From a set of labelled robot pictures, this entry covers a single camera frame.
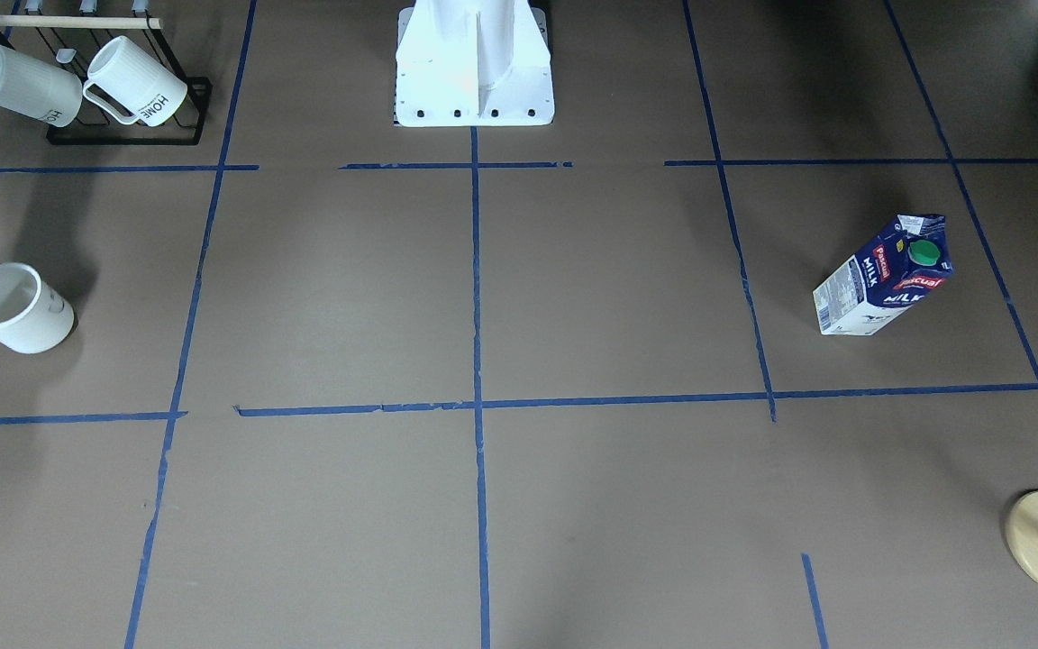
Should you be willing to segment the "white mounting pillar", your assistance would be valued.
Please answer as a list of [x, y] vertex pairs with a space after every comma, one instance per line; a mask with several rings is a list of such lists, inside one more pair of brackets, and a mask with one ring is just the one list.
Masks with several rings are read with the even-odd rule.
[[398, 15], [393, 118], [409, 128], [553, 121], [547, 1], [416, 1]]

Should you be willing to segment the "white ribbed HOME mug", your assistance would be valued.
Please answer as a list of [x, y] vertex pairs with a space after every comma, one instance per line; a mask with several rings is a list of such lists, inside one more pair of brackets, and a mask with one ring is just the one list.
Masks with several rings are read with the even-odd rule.
[[87, 69], [82, 96], [122, 124], [157, 127], [184, 104], [188, 85], [135, 40], [109, 40]]

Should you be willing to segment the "blue milk carton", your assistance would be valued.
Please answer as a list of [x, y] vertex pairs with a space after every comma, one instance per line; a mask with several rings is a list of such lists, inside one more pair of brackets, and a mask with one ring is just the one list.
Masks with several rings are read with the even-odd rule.
[[869, 336], [954, 275], [943, 215], [897, 215], [813, 291], [823, 335]]

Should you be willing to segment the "white smiley mug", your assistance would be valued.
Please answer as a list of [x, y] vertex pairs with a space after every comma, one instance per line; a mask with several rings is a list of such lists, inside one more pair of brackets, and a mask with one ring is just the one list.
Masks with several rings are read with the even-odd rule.
[[0, 343], [23, 354], [53, 349], [69, 337], [75, 312], [29, 264], [0, 263]]

